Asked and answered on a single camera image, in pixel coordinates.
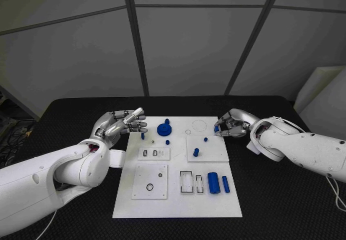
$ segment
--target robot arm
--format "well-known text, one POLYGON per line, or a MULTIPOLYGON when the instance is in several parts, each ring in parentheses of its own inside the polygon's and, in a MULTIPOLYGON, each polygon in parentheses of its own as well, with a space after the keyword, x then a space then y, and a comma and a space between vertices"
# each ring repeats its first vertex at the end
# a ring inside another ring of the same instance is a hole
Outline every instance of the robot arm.
POLYGON ((300 167, 346 183, 346 142, 297 128, 278 117, 260 119, 234 108, 218 120, 215 134, 242 137, 250 132, 247 148, 255 154, 277 162, 287 156, 300 167))
POLYGON ((108 168, 123 167, 126 153, 110 150, 120 134, 147 132, 144 111, 107 112, 90 139, 0 169, 0 237, 19 231, 56 211, 105 179, 108 168), (68 185, 56 189, 54 179, 68 185))

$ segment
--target black tablecloth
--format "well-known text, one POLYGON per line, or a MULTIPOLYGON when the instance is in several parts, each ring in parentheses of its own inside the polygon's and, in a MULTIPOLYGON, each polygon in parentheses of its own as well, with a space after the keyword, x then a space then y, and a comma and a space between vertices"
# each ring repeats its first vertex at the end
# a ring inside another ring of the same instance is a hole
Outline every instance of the black tablecloth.
MULTIPOLYGON (((137 107, 147 116, 218 117, 238 108, 260 118, 283 117, 307 130, 280 96, 68 98, 52 102, 16 161, 78 144, 105 112, 137 107)), ((126 150, 127 142, 124 135, 114 148, 126 150)), ((287 158, 276 162, 255 155, 248 142, 250 136, 225 138, 242 218, 113 219, 121 169, 111 168, 103 184, 58 210, 42 239, 346 239, 346 213, 335 206, 326 178, 287 158)), ((51 219, 52 214, 3 239, 35 239, 51 219)))

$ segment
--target metal frame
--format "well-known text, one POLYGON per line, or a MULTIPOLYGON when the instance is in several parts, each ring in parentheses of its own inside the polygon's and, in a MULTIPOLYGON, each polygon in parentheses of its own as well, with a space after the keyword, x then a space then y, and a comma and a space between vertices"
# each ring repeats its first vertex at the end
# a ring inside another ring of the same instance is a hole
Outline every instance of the metal frame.
MULTIPOLYGON (((144 96, 150 96, 150 88, 149 88, 149 80, 147 80, 147 71, 146 71, 146 62, 144 62, 144 54, 143 54, 143 44, 142 44, 142 36, 140 36, 140 27, 139 27, 139 20, 137 20, 137 11, 136 8, 263 8, 255 26, 247 41, 245 48, 242 50, 242 54, 238 60, 238 64, 228 82, 228 86, 225 88, 224 95, 229 95, 232 86, 237 82, 238 75, 241 73, 248 55, 251 53, 253 46, 257 42, 257 38, 263 29, 263 26, 265 24, 267 17, 270 15, 271 9, 287 9, 294 11, 310 11, 310 12, 320 12, 320 13, 335 13, 335 14, 346 14, 346 10, 338 10, 338 9, 322 9, 322 8, 312 8, 312 7, 296 7, 296 6, 283 6, 283 5, 274 5, 276 0, 265 0, 264 5, 261 4, 136 4, 134 0, 126 0, 126 5, 113 7, 100 11, 94 11, 77 16, 71 16, 54 21, 42 22, 29 26, 23 26, 15 29, 9 29, 5 31, 0 31, 0 36, 6 34, 12 34, 25 30, 30 30, 35 28, 41 28, 43 26, 58 24, 68 22, 75 19, 81 19, 98 14, 110 13, 113 11, 127 9, 127 15, 129 15, 129 22, 131 27, 131 36, 133 36, 133 44, 134 44, 134 50, 136 50, 136 57, 137 57, 137 64, 139 64, 139 72, 140 72, 140 80, 142 80, 142 87, 144 96)), ((6 96, 13 100, 13 102, 22 107, 22 109, 33 116, 33 118, 38 120, 39 117, 33 113, 33 111, 20 103, 20 101, 15 98, 15 96, 5 90, 5 88, 0 86, 0 91, 6 94, 6 96)))

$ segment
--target blue knob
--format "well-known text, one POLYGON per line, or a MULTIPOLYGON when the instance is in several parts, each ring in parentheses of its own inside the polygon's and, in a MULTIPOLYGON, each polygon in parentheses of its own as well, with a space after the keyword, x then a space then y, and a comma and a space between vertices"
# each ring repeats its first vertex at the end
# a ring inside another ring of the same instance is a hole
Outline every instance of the blue knob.
POLYGON ((195 152, 193 152, 193 156, 198 157, 199 156, 199 152, 201 150, 198 148, 195 148, 195 152))

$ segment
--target blue plastic part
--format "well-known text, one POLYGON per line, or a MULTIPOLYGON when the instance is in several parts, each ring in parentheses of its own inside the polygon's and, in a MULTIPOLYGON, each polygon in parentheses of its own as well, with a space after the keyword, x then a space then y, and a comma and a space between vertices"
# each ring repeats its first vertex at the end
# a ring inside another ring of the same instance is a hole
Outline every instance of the blue plastic part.
POLYGON ((211 194, 221 193, 221 185, 219 185, 219 178, 216 172, 208 173, 208 183, 209 183, 209 192, 211 194))
POLYGON ((199 152, 201 150, 198 148, 195 148, 195 152, 193 152, 193 156, 198 157, 199 156, 199 152))
POLYGON ((222 176, 222 182, 224 182, 225 192, 229 193, 229 182, 228 182, 227 176, 222 176))
POLYGON ((163 123, 157 126, 157 133, 160 136, 166 137, 172 134, 172 126, 167 123, 163 123))

